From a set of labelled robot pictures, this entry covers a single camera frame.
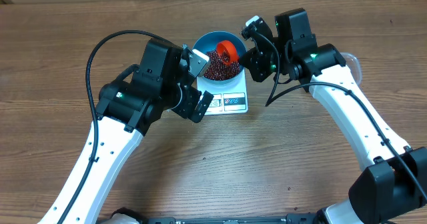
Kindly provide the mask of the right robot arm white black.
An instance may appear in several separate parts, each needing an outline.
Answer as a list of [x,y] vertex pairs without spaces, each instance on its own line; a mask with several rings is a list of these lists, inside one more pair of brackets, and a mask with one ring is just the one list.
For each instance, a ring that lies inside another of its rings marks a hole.
[[252,79],[288,75],[332,116],[351,145],[361,175],[348,198],[301,214],[298,223],[390,223],[426,205],[426,149],[413,149],[381,118],[353,78],[343,55],[318,45],[304,9],[275,17],[272,32],[261,17],[248,20],[241,34],[254,47],[240,59]]

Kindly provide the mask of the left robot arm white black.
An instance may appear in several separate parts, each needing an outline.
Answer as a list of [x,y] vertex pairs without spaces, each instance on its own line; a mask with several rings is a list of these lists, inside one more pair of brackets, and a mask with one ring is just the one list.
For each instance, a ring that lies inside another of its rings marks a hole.
[[83,151],[40,222],[95,223],[124,163],[164,111],[203,119],[213,95],[192,83],[209,64],[197,49],[150,39],[140,64],[102,87]]

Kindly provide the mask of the red scoop blue handle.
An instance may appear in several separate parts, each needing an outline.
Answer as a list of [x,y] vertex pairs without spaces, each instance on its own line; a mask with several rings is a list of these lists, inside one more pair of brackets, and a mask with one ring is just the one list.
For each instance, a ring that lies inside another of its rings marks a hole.
[[216,45],[216,52],[225,65],[231,65],[239,60],[237,49],[231,41],[220,41]]

